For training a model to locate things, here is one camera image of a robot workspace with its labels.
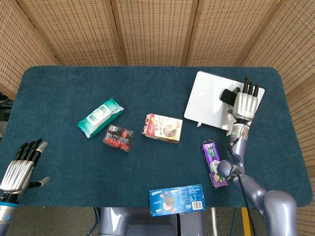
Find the green and white wipes pack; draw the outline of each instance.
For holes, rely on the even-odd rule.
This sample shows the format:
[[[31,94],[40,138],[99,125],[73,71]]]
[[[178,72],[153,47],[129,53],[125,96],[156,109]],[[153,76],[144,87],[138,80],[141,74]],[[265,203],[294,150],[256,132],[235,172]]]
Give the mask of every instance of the green and white wipes pack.
[[[82,119],[78,123],[78,127],[85,133],[87,138],[94,137],[95,134],[116,119],[123,110],[123,107],[111,98]]]

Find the red snack pack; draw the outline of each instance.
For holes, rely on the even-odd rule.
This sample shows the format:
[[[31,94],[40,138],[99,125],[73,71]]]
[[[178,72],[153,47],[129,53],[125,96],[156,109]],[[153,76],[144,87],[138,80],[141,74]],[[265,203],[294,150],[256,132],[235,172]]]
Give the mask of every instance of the red snack pack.
[[[133,130],[109,124],[103,142],[113,148],[130,152],[133,145]]]

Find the purple snack package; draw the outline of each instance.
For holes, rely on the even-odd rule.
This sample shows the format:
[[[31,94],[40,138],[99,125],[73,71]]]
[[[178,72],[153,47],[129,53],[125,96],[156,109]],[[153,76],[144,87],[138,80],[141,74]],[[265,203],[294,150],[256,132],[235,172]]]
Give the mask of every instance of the purple snack package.
[[[217,167],[220,163],[220,158],[219,158],[216,144],[212,140],[205,141],[201,145],[201,151],[207,162],[212,186],[214,188],[228,186],[226,179],[219,176],[218,171],[217,171]]]

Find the dark teal felt surface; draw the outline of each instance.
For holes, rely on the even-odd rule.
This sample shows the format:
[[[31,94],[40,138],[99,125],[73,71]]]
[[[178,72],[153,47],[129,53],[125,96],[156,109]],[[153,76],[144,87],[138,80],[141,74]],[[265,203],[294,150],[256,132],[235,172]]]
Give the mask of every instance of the dark teal felt surface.
[[[184,118],[197,71],[243,81],[249,76],[266,89],[251,125],[245,167],[267,190],[291,194],[298,206],[312,189],[294,132],[278,72],[269,67],[75,67],[41,66],[23,75],[4,139],[0,176],[18,147],[42,137],[49,145],[32,180],[50,176],[43,188],[30,189],[23,205],[148,207],[149,189],[202,184],[207,207],[243,207],[233,186],[213,189],[200,144],[216,141],[226,159],[225,131]],[[135,132],[125,153],[106,146],[106,129],[87,139],[78,122],[113,97],[124,112],[113,122]],[[146,114],[183,119],[179,144],[141,134]]]

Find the robotic arm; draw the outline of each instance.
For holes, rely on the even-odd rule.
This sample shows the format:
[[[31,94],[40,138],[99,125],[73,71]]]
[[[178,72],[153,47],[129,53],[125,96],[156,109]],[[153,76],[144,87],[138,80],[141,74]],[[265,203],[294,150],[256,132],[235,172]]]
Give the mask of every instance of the robotic arm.
[[[257,108],[258,85],[245,78],[243,91],[236,88],[233,124],[228,155],[233,163],[223,160],[218,173],[232,182],[246,197],[263,219],[268,236],[297,236],[296,201],[283,191],[266,191],[252,177],[245,174],[244,153],[249,135],[249,122],[253,120]]]
[[[42,187],[49,181],[49,177],[46,177],[41,181],[30,182],[32,171],[48,144],[43,142],[38,147],[41,141],[38,139],[21,145],[4,174],[0,184],[0,190],[4,193],[0,198],[0,236],[5,236],[9,229],[19,205],[18,197],[27,189]]]

